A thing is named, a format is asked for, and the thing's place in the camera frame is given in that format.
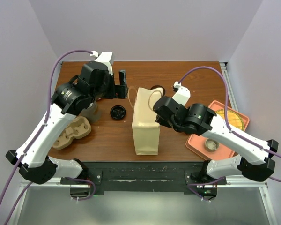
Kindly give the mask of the yellow paper bag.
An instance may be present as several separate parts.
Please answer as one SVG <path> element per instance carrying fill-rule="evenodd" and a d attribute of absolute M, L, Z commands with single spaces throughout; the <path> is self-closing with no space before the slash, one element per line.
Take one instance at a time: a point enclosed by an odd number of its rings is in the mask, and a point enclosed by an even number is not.
<path fill-rule="evenodd" d="M 133 109 L 132 134 L 136 155 L 157 155 L 160 125 L 155 121 L 153 106 L 163 96 L 160 88 L 148 90 L 130 87 L 128 101 Z"/>

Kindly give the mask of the brown pulp cup carrier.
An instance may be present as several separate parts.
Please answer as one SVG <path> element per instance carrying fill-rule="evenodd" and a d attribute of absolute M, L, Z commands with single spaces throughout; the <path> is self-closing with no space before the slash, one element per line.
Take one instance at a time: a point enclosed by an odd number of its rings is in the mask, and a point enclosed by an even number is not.
<path fill-rule="evenodd" d="M 61 150 L 69 146 L 74 139 L 81 139 L 89 135 L 91 125 L 86 117 L 76 117 L 59 135 L 53 144 L 53 148 Z"/>

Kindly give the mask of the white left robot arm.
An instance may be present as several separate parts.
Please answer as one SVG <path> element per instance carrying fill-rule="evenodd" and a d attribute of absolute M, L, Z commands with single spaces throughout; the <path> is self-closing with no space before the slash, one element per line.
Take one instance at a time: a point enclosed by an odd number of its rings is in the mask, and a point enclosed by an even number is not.
<path fill-rule="evenodd" d="M 36 184 L 44 184 L 51 178 L 71 178 L 77 184 L 87 180 L 89 170 L 82 161 L 56 159 L 48 156 L 48 152 L 70 122 L 99 98 L 127 98 L 126 72 L 120 70 L 118 74 L 116 85 L 111 66 L 90 61 L 83 65 L 79 75 L 55 90 L 44 120 L 20 148 L 6 153 L 24 179 Z"/>

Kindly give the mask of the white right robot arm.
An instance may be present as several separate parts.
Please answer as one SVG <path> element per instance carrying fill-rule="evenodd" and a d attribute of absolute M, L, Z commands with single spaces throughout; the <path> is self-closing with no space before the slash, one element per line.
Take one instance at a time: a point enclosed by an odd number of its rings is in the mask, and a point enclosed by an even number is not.
<path fill-rule="evenodd" d="M 154 104 L 153 111 L 160 125 L 187 135 L 201 135 L 237 153 L 235 157 L 224 160 L 204 161 L 201 170 L 192 174 L 197 183 L 210 184 L 232 175 L 262 182 L 274 173 L 275 162 L 269 150 L 277 151 L 275 140 L 263 141 L 232 125 L 228 126 L 220 115 L 202 104 L 186 108 L 173 98 L 163 96 Z"/>

